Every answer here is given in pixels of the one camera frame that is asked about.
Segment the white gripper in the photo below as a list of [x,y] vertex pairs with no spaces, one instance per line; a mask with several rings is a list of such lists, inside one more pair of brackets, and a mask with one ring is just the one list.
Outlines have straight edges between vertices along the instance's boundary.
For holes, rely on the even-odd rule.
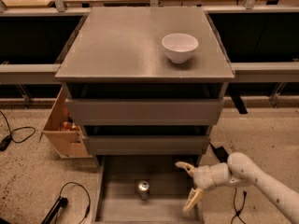
[[184,169],[190,177],[197,189],[191,189],[187,201],[183,207],[183,212],[190,212],[203,198],[204,191],[214,189],[216,187],[211,168],[209,166],[195,167],[187,162],[178,161],[177,168]]

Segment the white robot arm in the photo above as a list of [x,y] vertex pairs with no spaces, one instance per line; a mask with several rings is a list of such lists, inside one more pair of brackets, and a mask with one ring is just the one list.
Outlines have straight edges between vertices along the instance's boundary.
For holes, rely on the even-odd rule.
[[227,162],[211,166],[194,167],[184,161],[178,161],[176,166],[184,169],[195,185],[183,207],[185,213],[201,201],[205,192],[216,187],[253,185],[292,224],[299,224],[299,194],[265,173],[243,153],[234,152],[228,156]]

